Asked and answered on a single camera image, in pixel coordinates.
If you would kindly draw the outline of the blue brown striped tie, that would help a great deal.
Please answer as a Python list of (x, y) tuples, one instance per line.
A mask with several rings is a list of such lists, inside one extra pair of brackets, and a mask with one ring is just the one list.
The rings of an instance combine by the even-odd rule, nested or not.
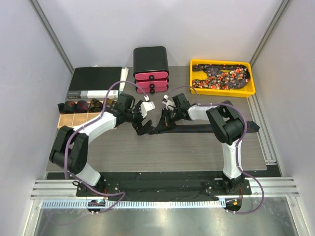
[[(247, 121), (247, 133), (257, 133), (260, 126), (254, 121)], [(150, 127), (149, 135), (166, 134), (166, 133), (214, 133), (211, 124), (193, 124), (193, 125), (175, 125), (166, 126), (158, 129), (157, 127)]]

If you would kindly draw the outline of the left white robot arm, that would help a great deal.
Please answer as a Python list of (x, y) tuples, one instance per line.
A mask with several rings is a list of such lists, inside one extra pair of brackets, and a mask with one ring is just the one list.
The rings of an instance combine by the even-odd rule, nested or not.
[(134, 103), (133, 96), (121, 93), (112, 107), (107, 107), (104, 113), (90, 121), (73, 128), (62, 126), (52, 146), (49, 160), (62, 168), (66, 174), (73, 174), (82, 182), (88, 184), (88, 191), (94, 196), (100, 196), (105, 189), (104, 177), (88, 164), (89, 144), (103, 133), (113, 130), (119, 125), (129, 122), (137, 135), (149, 132), (152, 121), (146, 124), (142, 121), (148, 112), (155, 109), (153, 101), (147, 96), (145, 100)]

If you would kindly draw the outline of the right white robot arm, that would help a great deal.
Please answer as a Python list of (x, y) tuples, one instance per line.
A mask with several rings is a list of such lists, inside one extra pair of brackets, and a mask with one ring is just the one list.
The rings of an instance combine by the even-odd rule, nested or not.
[(186, 96), (180, 93), (169, 100), (164, 96), (165, 108), (153, 133), (174, 131), (180, 120), (208, 121), (217, 140), (222, 145), (223, 170), (222, 188), (227, 194), (234, 194), (245, 181), (241, 165), (241, 144), (247, 131), (247, 123), (230, 101), (220, 104), (190, 104)]

